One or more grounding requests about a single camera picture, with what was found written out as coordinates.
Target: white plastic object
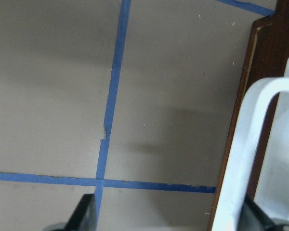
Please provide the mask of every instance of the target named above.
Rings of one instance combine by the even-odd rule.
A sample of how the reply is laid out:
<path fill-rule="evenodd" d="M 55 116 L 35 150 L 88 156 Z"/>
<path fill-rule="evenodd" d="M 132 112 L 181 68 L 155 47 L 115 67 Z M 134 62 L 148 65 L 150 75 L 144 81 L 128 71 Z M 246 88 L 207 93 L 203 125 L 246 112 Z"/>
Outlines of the white plastic object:
<path fill-rule="evenodd" d="M 289 76 L 289 59 L 285 75 Z M 274 115 L 254 201 L 270 217 L 289 220 L 289 94 Z"/>
<path fill-rule="evenodd" d="M 289 60 L 285 74 L 289 76 Z M 276 216 L 284 214 L 285 210 L 289 211 L 289 198 L 287 198 L 289 189 L 276 191 L 278 193 L 268 193 L 268 190 L 275 192 L 279 187 L 276 176 L 279 176 L 280 172 L 276 172 L 275 178 L 272 178 L 272 172 L 277 165 L 280 165 L 278 171 L 288 168 L 286 171 L 281 171 L 281 178 L 284 181 L 289 180 L 289 166 L 287 165 L 289 154 L 284 154 L 285 151 L 289 151 L 289 124 L 287 124 L 289 123 L 289 77 L 263 78 L 249 88 L 242 101 L 212 231 L 236 231 L 266 110 L 271 99 L 279 92 L 276 116 L 257 186 L 255 202 L 268 215 L 274 214 L 272 218 L 289 220 L 289 212 L 286 217 Z M 276 138 L 282 141 L 283 145 L 277 144 Z M 276 155 L 272 154 L 276 150 L 278 150 L 276 154 L 278 159 L 275 159 Z M 272 200 L 279 200 L 282 204 L 275 203 L 271 206 Z"/>

